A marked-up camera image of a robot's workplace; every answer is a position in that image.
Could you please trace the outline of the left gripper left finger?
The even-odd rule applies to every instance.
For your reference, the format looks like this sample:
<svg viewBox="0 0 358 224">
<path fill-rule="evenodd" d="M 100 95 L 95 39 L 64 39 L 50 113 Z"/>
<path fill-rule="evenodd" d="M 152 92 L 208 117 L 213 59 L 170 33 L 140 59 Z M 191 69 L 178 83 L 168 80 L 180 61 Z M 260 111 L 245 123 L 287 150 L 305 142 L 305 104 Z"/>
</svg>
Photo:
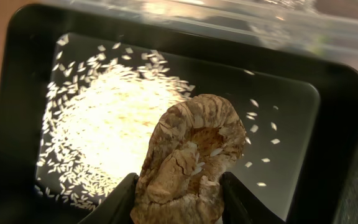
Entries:
<svg viewBox="0 0 358 224">
<path fill-rule="evenodd" d="M 128 174 L 107 198 L 78 224 L 133 224 L 130 213 L 134 206 L 138 178 L 136 173 Z"/>
</svg>

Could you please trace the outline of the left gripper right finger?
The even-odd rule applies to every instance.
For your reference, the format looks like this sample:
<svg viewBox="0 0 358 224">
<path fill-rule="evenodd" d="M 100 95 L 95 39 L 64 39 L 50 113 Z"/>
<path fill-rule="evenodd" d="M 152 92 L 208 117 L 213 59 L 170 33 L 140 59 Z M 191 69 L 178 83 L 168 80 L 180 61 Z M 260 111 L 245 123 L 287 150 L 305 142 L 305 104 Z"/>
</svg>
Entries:
<svg viewBox="0 0 358 224">
<path fill-rule="evenodd" d="M 224 224 L 285 224 L 232 172 L 225 172 L 219 183 L 223 188 Z"/>
</svg>

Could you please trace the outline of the brown food scrap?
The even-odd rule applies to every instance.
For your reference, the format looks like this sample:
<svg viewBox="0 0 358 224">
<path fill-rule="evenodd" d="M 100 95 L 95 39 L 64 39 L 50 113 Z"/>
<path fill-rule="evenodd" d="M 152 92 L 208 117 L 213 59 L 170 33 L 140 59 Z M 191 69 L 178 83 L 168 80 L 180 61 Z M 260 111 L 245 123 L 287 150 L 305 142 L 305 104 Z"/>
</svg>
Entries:
<svg viewBox="0 0 358 224">
<path fill-rule="evenodd" d="M 221 176 L 241 158 L 245 127 L 231 102 L 202 94 L 160 117 L 135 188 L 134 223 L 216 223 Z"/>
</svg>

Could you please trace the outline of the pile of white rice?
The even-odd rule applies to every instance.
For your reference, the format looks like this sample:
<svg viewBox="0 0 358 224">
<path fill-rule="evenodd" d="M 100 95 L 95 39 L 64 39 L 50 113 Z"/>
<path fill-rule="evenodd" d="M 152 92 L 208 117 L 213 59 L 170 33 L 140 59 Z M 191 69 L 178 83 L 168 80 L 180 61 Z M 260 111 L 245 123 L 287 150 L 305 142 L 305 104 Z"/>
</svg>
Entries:
<svg viewBox="0 0 358 224">
<path fill-rule="evenodd" d="M 129 173 L 171 106 L 225 84 L 232 68 L 65 34 L 56 43 L 35 193 L 94 210 Z"/>
</svg>

